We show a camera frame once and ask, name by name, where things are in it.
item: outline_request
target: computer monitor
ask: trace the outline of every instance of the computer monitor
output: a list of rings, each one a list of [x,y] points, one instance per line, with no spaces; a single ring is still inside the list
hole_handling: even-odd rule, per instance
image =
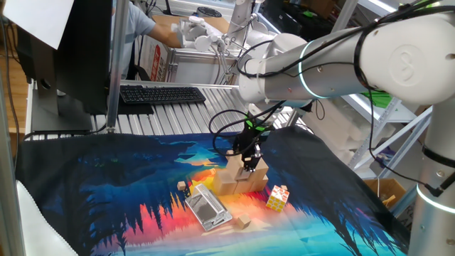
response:
[[[112,0],[75,0],[57,50],[18,28],[22,68],[38,87],[34,132],[90,131],[90,112],[106,112],[111,24]]]

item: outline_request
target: black keyboard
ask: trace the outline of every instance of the black keyboard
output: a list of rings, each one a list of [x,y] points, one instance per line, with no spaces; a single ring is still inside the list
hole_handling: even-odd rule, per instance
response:
[[[195,87],[120,86],[120,95],[127,104],[171,104],[205,102],[204,95]]]

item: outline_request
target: person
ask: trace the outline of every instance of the person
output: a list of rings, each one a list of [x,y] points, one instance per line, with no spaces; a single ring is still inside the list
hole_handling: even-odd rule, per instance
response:
[[[114,15],[117,0],[113,1],[112,28],[114,28]],[[122,68],[122,79],[127,78],[129,61],[132,55],[133,42],[138,36],[150,36],[171,48],[180,48],[177,35],[168,26],[156,24],[151,18],[132,2],[129,2],[127,29],[125,33],[125,45],[120,67]]]

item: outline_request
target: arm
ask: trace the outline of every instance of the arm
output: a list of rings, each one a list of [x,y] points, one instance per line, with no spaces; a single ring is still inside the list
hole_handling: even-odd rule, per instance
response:
[[[147,35],[169,47],[180,48],[177,34],[172,32],[171,27],[164,24],[156,24],[151,18],[147,17],[141,9],[129,3],[130,15],[134,21],[134,30],[137,35]]]
[[[147,35],[164,43],[169,47],[181,48],[180,42],[177,39],[177,33],[172,32],[171,27],[169,26],[156,24]]]

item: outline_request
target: blue shirt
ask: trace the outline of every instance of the blue shirt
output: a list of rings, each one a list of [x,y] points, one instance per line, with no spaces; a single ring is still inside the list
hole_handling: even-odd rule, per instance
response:
[[[122,79],[127,78],[129,61],[131,59],[133,42],[139,35],[147,35],[154,29],[155,21],[147,17],[145,13],[137,6],[133,5],[132,2],[129,2],[129,12],[128,12],[128,21],[127,21],[127,31],[125,33],[125,45],[123,49],[123,57],[121,61],[120,68],[122,71]]]

